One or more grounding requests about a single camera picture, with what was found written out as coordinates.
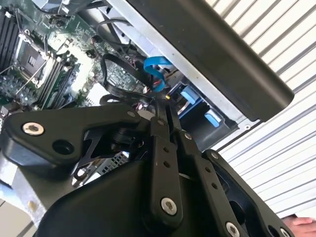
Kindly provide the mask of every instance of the electronic component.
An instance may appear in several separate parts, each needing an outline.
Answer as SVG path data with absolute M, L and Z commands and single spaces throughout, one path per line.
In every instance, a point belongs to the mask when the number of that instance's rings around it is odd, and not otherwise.
M 13 12 L 0 6 L 0 74 L 11 66 L 19 29 Z
M 29 43 L 21 41 L 21 47 L 17 55 L 17 65 L 26 79 L 34 75 L 45 61 L 40 52 L 31 47 Z M 39 82 L 43 73 L 44 70 L 34 76 L 35 84 Z
M 50 70 L 46 73 L 44 83 L 39 89 L 39 96 L 36 102 L 42 110 L 58 109 L 63 105 L 61 99 L 64 96 L 66 87 L 73 74 L 74 65 L 70 58 L 57 56 L 49 59 Z

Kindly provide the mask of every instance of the black cable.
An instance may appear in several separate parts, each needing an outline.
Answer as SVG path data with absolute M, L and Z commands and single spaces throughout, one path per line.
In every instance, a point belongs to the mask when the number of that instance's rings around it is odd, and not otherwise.
M 122 102 L 121 98 L 118 98 L 114 95 L 108 94 L 108 95 L 102 96 L 99 103 L 100 103 L 100 105 L 106 105 L 109 102 L 109 100 L 115 100 L 118 102 Z
M 54 16 L 60 17 L 60 18 L 70 18 L 70 16 L 67 16 L 67 15 L 59 15 L 59 14 L 56 13 L 56 12 L 44 11 L 44 10 L 40 9 L 35 3 L 33 3 L 33 6 L 34 6 L 38 11 L 40 11 L 41 13 L 44 13 L 44 14 L 46 14 L 46 15 L 54 15 Z
M 102 25 L 108 25 L 108 24 L 117 23 L 117 22 L 118 22 L 118 23 L 124 23 L 124 24 L 126 24 L 126 25 L 128 25 L 128 26 L 132 26 L 128 21 L 126 21 L 126 20 L 124 20 L 124 19 L 108 19 L 108 20 L 101 21 L 101 22 L 97 25 L 97 28 L 96 28 L 97 34 L 98 34 L 104 41 L 106 41 L 106 42 L 108 42 L 108 43 L 116 44 L 116 45 L 121 46 L 121 47 L 126 47 L 126 46 L 130 47 L 129 44 L 125 44 L 125 43 L 121 43 L 121 42 L 115 42 L 115 41 L 109 41 L 109 40 L 104 39 L 104 38 L 101 36 L 101 34 L 100 34 L 100 27 L 101 27 Z
M 118 57 L 112 55 L 112 54 L 104 54 L 102 56 L 102 60 L 100 62 L 100 66 L 101 66 L 101 70 L 102 70 L 102 74 L 103 74 L 103 78 L 104 78 L 104 81 L 103 81 L 103 86 L 104 88 L 112 95 L 118 97 L 118 98 L 121 98 L 122 100 L 124 101 L 128 101 L 128 102 L 132 102 L 132 103 L 137 103 L 137 102 L 143 102 L 143 103 L 146 103 L 146 104 L 149 104 L 151 101 L 152 101 L 152 98 L 147 96 L 147 95 L 143 95 L 141 93 L 138 93 L 138 92 L 132 92 L 132 91 L 128 91 L 128 90 L 124 90 L 124 89 L 121 89 L 121 88 L 118 88 L 114 85 L 111 85 L 107 78 L 108 78 L 108 70 L 107 70 L 107 65 L 105 63 L 105 60 L 109 60 L 111 62 L 114 62 L 117 64 L 118 62 Z M 127 64 L 126 62 L 122 61 L 121 59 L 119 59 L 120 62 L 119 64 L 120 65 L 123 65 L 123 63 L 126 65 L 128 65 L 128 67 L 131 67 L 129 64 Z
M 107 6 L 107 4 L 103 1 L 96 1 L 96 2 L 88 4 L 84 8 L 84 10 L 94 9 L 94 8 L 103 7 L 103 6 Z

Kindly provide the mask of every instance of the blue tab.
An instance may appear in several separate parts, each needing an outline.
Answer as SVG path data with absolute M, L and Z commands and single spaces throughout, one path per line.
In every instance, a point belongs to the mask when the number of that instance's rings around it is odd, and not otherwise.
M 214 127 L 219 127 L 221 119 L 212 110 L 209 110 L 204 116 Z
M 184 88 L 183 91 L 180 93 L 190 104 L 194 105 L 195 102 L 198 100 L 199 96 L 195 93 L 194 90 L 191 89 L 190 86 Z

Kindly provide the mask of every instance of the human hand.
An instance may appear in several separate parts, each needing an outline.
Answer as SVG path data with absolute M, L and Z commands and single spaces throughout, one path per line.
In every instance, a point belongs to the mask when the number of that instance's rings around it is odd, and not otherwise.
M 295 237 L 316 237 L 316 222 L 307 217 L 285 217 L 283 222 L 293 232 Z

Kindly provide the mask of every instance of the green circuit board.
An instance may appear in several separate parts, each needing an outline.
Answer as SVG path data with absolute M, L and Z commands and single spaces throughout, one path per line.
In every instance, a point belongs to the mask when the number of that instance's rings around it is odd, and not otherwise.
M 100 58 L 88 57 L 86 52 L 93 49 L 90 41 L 96 32 L 77 14 L 59 19 L 61 24 L 50 24 L 51 15 L 44 14 L 35 8 L 31 0 L 0 0 L 1 6 L 18 9 L 22 17 L 23 30 L 43 41 L 48 37 L 48 45 L 55 53 L 70 52 L 77 58 L 77 78 L 72 85 L 73 96 L 85 98 L 95 83 L 102 82 Z M 106 42 L 95 44 L 100 54 L 117 52 Z M 116 86 L 126 90 L 134 90 L 136 80 L 115 64 L 108 65 L 108 79 Z

